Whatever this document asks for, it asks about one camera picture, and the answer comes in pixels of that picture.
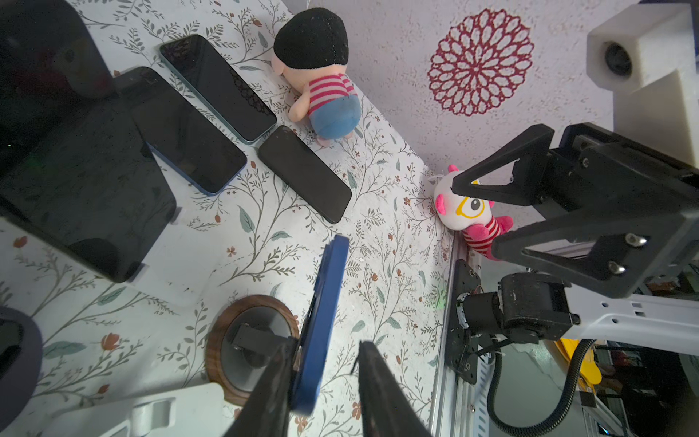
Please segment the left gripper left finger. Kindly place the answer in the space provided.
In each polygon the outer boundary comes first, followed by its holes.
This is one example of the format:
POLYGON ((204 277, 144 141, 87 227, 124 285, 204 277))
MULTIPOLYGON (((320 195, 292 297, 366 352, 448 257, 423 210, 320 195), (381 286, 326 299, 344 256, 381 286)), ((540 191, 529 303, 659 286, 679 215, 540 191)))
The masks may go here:
POLYGON ((278 347, 238 417, 225 437, 284 437, 289 431, 289 397, 295 376, 297 340, 278 347))

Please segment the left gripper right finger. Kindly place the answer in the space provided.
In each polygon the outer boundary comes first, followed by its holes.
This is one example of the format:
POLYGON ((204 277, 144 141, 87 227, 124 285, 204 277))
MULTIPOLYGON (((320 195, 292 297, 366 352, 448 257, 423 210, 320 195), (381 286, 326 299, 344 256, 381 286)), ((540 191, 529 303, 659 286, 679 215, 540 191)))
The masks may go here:
POLYGON ((360 342, 357 360, 363 435, 430 437, 373 342, 360 342))

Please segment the black phone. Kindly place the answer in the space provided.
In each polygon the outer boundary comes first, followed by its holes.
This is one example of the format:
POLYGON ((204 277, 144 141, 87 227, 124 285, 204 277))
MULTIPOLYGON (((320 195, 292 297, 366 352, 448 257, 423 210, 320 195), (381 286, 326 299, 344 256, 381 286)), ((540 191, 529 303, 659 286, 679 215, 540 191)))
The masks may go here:
POLYGON ((249 83, 200 35, 161 45, 160 56, 225 126, 253 144, 278 118, 249 83))
POLYGON ((1 212, 113 282, 175 197, 91 34, 65 1, 1 5, 1 212))
POLYGON ((258 157, 330 224, 338 224, 351 200, 350 187, 294 132, 277 127, 258 157))

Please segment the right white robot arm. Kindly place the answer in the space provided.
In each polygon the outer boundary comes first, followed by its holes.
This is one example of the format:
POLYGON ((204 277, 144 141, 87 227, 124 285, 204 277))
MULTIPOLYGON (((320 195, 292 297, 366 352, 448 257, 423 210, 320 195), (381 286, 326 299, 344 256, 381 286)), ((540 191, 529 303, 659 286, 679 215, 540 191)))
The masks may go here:
POLYGON ((493 256, 521 271, 459 295, 460 325, 506 345, 612 340, 697 354, 697 303, 640 293, 697 255, 697 169, 589 123, 568 127, 559 147, 552 139, 528 127, 453 180, 458 195, 542 216, 494 240, 493 256))

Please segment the white front middle stand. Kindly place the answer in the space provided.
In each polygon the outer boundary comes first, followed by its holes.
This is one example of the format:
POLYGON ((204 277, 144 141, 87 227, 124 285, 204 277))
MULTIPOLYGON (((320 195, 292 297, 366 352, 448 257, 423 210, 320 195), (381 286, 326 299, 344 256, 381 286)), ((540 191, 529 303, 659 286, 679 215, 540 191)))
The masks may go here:
POLYGON ((225 399, 216 383, 100 404, 58 415, 45 436, 222 436, 225 399))

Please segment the purple back middle stand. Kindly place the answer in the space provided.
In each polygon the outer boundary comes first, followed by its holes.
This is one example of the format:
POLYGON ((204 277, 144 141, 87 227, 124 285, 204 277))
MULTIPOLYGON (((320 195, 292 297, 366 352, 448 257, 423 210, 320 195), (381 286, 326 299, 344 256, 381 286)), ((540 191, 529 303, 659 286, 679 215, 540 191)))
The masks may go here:
POLYGON ((38 384, 43 360, 40 329, 31 317, 1 308, 1 431, 16 420, 38 384))

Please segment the pink striped panda plush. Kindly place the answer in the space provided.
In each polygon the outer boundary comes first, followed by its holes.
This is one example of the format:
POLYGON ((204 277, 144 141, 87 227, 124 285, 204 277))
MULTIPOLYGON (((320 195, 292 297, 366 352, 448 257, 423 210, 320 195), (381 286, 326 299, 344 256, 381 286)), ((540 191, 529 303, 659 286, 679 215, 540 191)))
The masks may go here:
POLYGON ((495 239, 513 229, 512 217, 495 217, 491 210, 493 201, 464 197, 453 192, 453 180, 462 173, 455 165, 449 165, 433 191, 433 207, 442 224, 451 231, 462 234, 470 249, 489 260, 493 255, 495 239))

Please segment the black haired doll plush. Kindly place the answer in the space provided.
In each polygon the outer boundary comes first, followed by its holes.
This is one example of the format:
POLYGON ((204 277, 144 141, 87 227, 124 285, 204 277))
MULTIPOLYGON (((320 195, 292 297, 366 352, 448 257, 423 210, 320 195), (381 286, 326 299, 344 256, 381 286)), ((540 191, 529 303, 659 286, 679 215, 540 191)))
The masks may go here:
POLYGON ((307 118, 322 147, 351 137, 362 117, 360 97, 347 76, 349 54, 343 20, 323 7, 293 16, 274 40, 273 71, 300 93, 289 120, 307 118))

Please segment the aluminium front rail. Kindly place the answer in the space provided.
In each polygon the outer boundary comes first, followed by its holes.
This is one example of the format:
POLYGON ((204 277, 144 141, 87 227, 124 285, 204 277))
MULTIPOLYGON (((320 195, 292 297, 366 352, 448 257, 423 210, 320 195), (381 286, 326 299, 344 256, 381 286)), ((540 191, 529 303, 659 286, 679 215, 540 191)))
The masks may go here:
POLYGON ((453 237, 442 340, 429 430, 434 436, 487 436, 490 431, 486 398, 491 366, 488 357, 462 329, 457 298, 481 284, 481 258, 471 256, 460 236, 453 237))

